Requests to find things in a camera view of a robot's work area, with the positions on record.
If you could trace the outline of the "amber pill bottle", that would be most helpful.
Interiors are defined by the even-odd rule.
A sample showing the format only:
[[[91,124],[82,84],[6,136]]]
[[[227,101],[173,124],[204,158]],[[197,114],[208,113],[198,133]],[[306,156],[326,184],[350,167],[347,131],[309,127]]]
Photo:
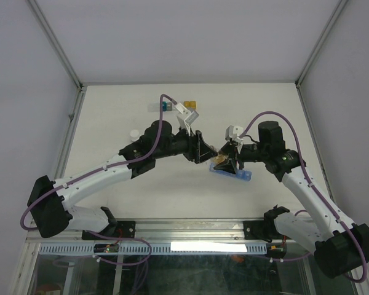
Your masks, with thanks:
[[[216,157],[213,157],[210,161],[211,163],[214,163],[215,165],[218,165],[220,163],[223,163],[228,159],[228,156],[225,154],[218,154]]]

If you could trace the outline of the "blue weekly pill organizer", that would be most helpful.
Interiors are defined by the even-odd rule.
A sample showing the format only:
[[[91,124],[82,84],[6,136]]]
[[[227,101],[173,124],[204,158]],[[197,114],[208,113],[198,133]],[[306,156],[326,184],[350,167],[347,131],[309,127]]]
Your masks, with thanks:
[[[251,171],[248,171],[248,170],[238,170],[236,174],[232,174],[232,173],[228,173],[222,170],[216,170],[214,169],[214,167],[215,167],[214,163],[211,163],[209,166],[209,171],[214,174],[222,175],[228,178],[235,178],[235,179],[239,179],[241,181],[246,181],[246,182],[249,182],[252,178],[252,173]]]

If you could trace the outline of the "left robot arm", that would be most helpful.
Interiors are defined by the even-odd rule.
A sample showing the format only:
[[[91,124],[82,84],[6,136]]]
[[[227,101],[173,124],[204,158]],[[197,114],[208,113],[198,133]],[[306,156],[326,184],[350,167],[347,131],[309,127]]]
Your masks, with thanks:
[[[42,238],[65,230],[96,232],[102,238],[116,233],[116,219],[107,207],[84,208],[78,203],[92,194],[119,182],[129,181],[156,166],[158,159],[183,155],[199,164],[217,155],[203,139],[201,131],[179,129],[172,132],[167,121],[155,121],[138,140],[122,148],[105,163],[66,178],[38,178],[27,206]]]

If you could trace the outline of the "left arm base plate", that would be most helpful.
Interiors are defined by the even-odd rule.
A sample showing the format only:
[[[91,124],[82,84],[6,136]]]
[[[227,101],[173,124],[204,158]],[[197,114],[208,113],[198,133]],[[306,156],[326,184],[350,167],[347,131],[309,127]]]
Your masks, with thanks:
[[[134,238],[136,232],[135,221],[117,220],[116,224],[110,224],[102,231],[98,232],[98,235],[94,235],[89,231],[83,230],[81,238],[82,240],[103,240],[100,236],[109,237],[110,239],[117,238]]]

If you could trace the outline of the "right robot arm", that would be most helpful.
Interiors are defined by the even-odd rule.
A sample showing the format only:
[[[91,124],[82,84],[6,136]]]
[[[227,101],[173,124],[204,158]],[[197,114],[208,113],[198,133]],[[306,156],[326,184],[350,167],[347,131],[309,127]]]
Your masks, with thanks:
[[[369,262],[369,227],[358,225],[333,201],[325,197],[309,174],[299,150],[285,146],[282,129],[276,121],[265,121],[258,126],[259,140],[244,144],[244,129],[229,126],[226,144],[221,153],[226,159],[215,165],[215,170],[236,174],[245,163],[261,162],[302,204],[312,222],[305,222],[283,206],[265,212],[261,238],[270,241],[280,234],[299,243],[328,277],[346,275],[361,267],[367,279]]]

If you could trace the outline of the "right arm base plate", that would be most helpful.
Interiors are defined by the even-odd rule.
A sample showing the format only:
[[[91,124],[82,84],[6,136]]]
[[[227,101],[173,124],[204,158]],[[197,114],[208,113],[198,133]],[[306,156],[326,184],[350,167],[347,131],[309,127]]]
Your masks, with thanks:
[[[243,222],[243,232],[246,240],[263,240],[269,243],[284,237],[277,231],[273,220],[246,220]]]

